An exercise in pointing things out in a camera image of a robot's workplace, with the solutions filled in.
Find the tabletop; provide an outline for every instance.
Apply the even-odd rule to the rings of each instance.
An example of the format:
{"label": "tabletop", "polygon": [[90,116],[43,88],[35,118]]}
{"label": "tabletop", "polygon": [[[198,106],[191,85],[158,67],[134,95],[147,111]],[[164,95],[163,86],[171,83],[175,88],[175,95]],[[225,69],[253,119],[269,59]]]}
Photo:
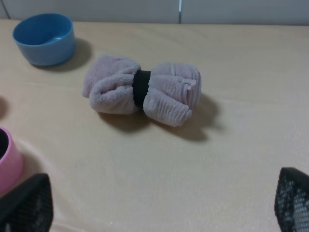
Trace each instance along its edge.
{"label": "tabletop", "polygon": [[[77,51],[34,67],[0,20],[0,124],[51,179],[52,232],[280,231],[281,167],[309,173],[309,29],[75,22]],[[195,64],[202,96],[180,128],[98,114],[82,97],[101,54],[150,70]]]}

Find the pink towel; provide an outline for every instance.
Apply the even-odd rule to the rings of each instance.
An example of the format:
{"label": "pink towel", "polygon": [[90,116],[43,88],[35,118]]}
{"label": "pink towel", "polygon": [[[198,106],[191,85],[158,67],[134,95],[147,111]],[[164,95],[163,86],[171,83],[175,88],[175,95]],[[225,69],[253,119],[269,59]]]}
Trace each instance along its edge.
{"label": "pink towel", "polygon": [[[121,56],[101,56],[84,80],[83,96],[90,106],[108,114],[131,114],[133,80],[140,65]],[[191,64],[163,63],[152,69],[143,102],[145,114],[170,126],[181,126],[192,114],[201,93],[201,76]]]}

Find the blue bowl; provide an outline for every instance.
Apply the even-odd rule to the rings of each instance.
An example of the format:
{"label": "blue bowl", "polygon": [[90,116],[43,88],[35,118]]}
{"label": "blue bowl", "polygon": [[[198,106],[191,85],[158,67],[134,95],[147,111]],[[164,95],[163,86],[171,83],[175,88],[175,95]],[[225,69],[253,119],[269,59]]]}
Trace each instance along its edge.
{"label": "blue bowl", "polygon": [[13,38],[32,64],[49,66],[72,57],[76,42],[73,22],[61,14],[39,14],[20,22]]}

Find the black mesh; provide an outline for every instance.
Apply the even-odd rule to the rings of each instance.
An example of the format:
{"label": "black mesh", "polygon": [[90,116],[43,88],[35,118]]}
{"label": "black mesh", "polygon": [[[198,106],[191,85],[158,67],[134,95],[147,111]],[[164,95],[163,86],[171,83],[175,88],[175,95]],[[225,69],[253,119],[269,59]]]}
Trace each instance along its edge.
{"label": "black mesh", "polygon": [[282,168],[275,199],[275,214],[282,232],[309,232],[309,176]]}
{"label": "black mesh", "polygon": [[0,232],[48,232],[53,201],[47,174],[36,174],[0,199]]}

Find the pink bowl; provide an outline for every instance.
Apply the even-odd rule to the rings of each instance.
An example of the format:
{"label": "pink bowl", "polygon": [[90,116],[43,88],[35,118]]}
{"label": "pink bowl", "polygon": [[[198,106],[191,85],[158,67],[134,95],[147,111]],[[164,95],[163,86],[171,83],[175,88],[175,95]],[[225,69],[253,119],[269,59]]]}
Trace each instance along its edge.
{"label": "pink bowl", "polygon": [[0,157],[0,194],[18,181],[24,168],[23,157],[17,150],[10,133],[0,126],[0,149],[5,148],[4,155]]}

